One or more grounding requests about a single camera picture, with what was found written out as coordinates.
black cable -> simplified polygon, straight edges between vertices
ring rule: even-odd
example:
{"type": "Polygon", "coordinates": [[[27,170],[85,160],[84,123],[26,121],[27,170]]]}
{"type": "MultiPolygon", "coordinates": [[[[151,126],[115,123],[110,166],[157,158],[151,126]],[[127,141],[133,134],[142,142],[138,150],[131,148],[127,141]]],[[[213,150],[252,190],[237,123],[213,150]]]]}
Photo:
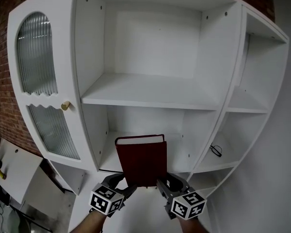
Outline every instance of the black cable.
{"type": "Polygon", "coordinates": [[[119,172],[119,171],[110,171],[110,170],[105,170],[105,169],[99,169],[100,171],[104,171],[104,172],[109,172],[109,173],[123,173],[123,172],[119,172]]]}
{"type": "Polygon", "coordinates": [[[2,209],[2,213],[0,213],[0,216],[2,217],[2,222],[1,222],[1,228],[0,228],[0,230],[1,230],[1,232],[3,232],[3,231],[2,231],[2,225],[3,225],[3,212],[4,212],[4,210],[3,210],[3,208],[1,207],[1,205],[0,205],[0,208],[2,209]]]}
{"type": "Polygon", "coordinates": [[[18,213],[21,213],[23,216],[25,216],[25,217],[27,217],[27,218],[29,218],[29,219],[31,219],[31,220],[35,220],[34,217],[29,216],[29,215],[27,215],[27,214],[21,212],[20,210],[16,209],[14,206],[10,205],[10,207],[11,207],[13,210],[17,211],[18,213]]]}

forearm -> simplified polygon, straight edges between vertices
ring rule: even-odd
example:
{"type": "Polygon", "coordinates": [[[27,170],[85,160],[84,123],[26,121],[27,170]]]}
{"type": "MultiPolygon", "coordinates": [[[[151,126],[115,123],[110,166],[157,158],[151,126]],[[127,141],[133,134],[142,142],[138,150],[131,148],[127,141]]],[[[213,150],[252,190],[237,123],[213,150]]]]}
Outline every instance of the forearm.
{"type": "Polygon", "coordinates": [[[71,233],[100,233],[106,215],[93,211],[71,233]]]}
{"type": "Polygon", "coordinates": [[[183,233],[209,233],[198,219],[184,220],[178,217],[183,233]]]}

white shelf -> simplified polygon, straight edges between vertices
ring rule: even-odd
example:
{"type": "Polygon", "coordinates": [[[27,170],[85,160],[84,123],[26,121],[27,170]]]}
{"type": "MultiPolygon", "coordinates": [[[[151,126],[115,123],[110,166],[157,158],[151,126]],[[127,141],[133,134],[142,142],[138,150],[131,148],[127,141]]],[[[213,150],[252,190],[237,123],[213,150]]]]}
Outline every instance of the white shelf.
{"type": "Polygon", "coordinates": [[[203,161],[198,166],[195,173],[208,172],[228,167],[235,166],[240,160],[239,154],[231,147],[230,143],[224,137],[221,132],[218,132],[214,141],[213,146],[219,145],[222,148],[222,156],[216,156],[210,149],[208,150],[203,161]]]}
{"type": "Polygon", "coordinates": [[[261,105],[253,96],[245,92],[239,86],[234,88],[232,98],[229,102],[228,112],[244,113],[268,113],[266,107],[261,105]]]}
{"type": "Polygon", "coordinates": [[[212,187],[212,188],[207,188],[207,189],[199,190],[198,192],[201,194],[201,196],[203,198],[207,198],[207,196],[210,194],[210,192],[212,192],[214,189],[215,189],[215,187],[212,187]]]}
{"type": "MultiPolygon", "coordinates": [[[[109,132],[102,152],[99,169],[122,172],[122,166],[115,147],[115,139],[123,136],[138,135],[135,133],[109,132]]],[[[165,134],[167,142],[167,171],[190,172],[189,158],[181,149],[182,138],[179,134],[165,134]]]]}
{"type": "Polygon", "coordinates": [[[213,174],[209,172],[194,174],[190,178],[189,184],[195,190],[204,190],[208,188],[215,188],[217,186],[217,183],[213,174]]]}
{"type": "Polygon", "coordinates": [[[216,110],[217,105],[193,79],[145,74],[103,74],[82,103],[216,110]]]}
{"type": "Polygon", "coordinates": [[[177,176],[183,178],[184,180],[187,180],[190,173],[175,173],[177,176]]]}

cabinet door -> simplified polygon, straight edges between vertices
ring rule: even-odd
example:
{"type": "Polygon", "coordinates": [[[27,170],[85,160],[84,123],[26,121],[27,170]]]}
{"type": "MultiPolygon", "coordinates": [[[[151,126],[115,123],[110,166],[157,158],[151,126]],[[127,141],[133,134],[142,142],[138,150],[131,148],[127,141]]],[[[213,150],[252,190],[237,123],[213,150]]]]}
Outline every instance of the cabinet door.
{"type": "Polygon", "coordinates": [[[93,170],[75,73],[74,8],[75,0],[19,5],[9,14],[8,59],[20,111],[43,156],[93,170]]]}

white wall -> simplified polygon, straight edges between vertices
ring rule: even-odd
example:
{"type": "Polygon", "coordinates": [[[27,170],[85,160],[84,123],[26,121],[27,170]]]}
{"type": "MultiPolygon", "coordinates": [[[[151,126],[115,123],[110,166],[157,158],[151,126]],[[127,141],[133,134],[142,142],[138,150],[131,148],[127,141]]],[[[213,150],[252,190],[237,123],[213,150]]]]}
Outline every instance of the white wall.
{"type": "Polygon", "coordinates": [[[287,70],[255,146],[210,198],[221,233],[291,232],[291,0],[275,0],[275,17],[290,37],[287,70]]]}

